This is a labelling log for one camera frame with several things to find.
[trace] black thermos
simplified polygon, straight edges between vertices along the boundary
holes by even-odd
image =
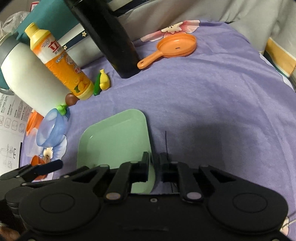
[[[140,70],[135,46],[104,0],[64,0],[121,78]]]

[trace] bottle label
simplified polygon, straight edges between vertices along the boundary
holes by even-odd
[[[45,66],[69,89],[79,97],[90,86],[90,79],[66,53],[63,47],[49,34],[33,52]]]
[[[33,50],[33,52],[44,64],[60,55],[63,51],[63,47],[58,43],[52,34],[49,34]]]

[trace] juice bottle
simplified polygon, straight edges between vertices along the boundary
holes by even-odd
[[[92,96],[94,84],[48,30],[31,23],[25,30],[31,50],[45,66],[81,100]]]

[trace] purple bedsheet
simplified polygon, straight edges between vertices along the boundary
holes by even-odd
[[[188,57],[161,59],[121,79],[105,58],[84,69],[95,80],[105,69],[111,88],[70,108],[64,168],[76,168],[78,142],[92,124],[127,109],[146,118],[154,157],[165,152],[191,167],[210,164],[276,190],[295,211],[296,94],[246,38],[229,25],[201,21],[198,48]],[[156,42],[135,42],[140,57]],[[170,185],[158,183],[154,192]],[[289,236],[295,239],[291,226]]]

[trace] orange plastic lid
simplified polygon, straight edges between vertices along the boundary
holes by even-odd
[[[43,165],[43,164],[45,164],[45,161],[42,158],[40,158],[39,156],[33,156],[32,160],[31,160],[32,166]],[[35,178],[35,181],[42,180],[46,177],[47,177],[47,175],[38,176]]]
[[[33,128],[38,129],[41,121],[43,120],[43,116],[38,112],[34,111],[29,115],[29,120],[26,127],[26,135],[28,136]]]

